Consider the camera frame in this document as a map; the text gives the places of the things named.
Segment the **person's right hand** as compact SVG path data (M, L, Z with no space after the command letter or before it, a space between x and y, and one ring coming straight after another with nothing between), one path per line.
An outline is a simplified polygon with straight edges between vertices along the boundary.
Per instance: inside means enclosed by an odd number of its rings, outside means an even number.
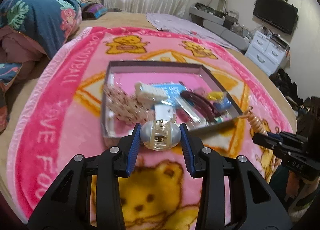
M289 170L284 200L294 199L295 201L310 203L315 199L318 185L319 176L315 180L309 181Z

